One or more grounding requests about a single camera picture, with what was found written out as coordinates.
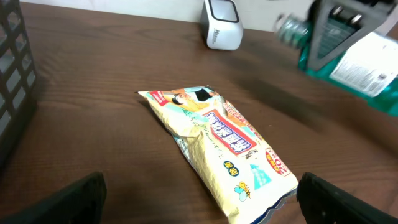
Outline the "blue mouthwash bottle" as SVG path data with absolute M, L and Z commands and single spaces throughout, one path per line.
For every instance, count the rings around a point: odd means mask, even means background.
M 312 23 L 281 14 L 274 24 L 278 39 L 300 50 L 298 67 L 336 85 L 370 106 L 397 116 L 397 41 L 372 32 L 319 70 L 308 67 Z

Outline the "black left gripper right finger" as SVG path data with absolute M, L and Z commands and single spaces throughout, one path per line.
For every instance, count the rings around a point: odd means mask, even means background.
M 303 174 L 297 201 L 307 223 L 397 224 L 393 217 L 313 173 Z

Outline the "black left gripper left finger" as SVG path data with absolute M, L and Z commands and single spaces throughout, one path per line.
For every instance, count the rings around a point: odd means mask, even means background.
M 1 219 L 1 224 L 99 224 L 106 195 L 104 175 L 93 172 L 32 206 Z

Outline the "yellow snack bag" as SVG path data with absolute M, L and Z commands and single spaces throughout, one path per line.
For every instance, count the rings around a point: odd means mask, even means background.
M 267 223 L 295 195 L 291 173 L 253 125 L 209 86 L 139 93 L 229 223 Z

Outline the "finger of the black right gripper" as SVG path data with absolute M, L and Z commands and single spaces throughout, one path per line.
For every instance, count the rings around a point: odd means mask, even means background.
M 397 6 L 391 0 L 316 0 L 307 68 L 319 70 L 381 26 Z

